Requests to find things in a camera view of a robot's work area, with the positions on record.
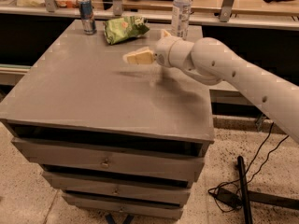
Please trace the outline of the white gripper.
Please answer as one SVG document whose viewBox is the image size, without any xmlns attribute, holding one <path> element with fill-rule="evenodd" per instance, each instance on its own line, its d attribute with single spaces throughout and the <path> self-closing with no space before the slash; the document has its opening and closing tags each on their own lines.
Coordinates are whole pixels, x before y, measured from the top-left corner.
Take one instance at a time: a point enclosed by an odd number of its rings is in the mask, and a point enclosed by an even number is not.
<svg viewBox="0 0 299 224">
<path fill-rule="evenodd" d="M 153 51 L 149 47 L 137 49 L 125 54 L 122 58 L 129 64 L 152 64 L 154 55 L 157 64 L 167 68 L 179 70 L 193 70 L 191 51 L 193 42 L 180 37 L 171 36 L 165 29 L 161 30 L 161 39 L 156 43 Z"/>
</svg>

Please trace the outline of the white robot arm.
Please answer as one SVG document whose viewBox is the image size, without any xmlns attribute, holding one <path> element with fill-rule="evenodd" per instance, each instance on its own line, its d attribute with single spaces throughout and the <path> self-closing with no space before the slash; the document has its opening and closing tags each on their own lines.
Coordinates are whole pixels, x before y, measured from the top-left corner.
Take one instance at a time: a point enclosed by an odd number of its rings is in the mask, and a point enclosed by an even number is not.
<svg viewBox="0 0 299 224">
<path fill-rule="evenodd" d="M 299 142 L 299 87 L 247 62 L 215 38 L 189 42 L 162 30 L 153 49 L 137 49 L 125 54 L 123 60 L 177 68 L 205 85 L 226 81 Z"/>
</svg>

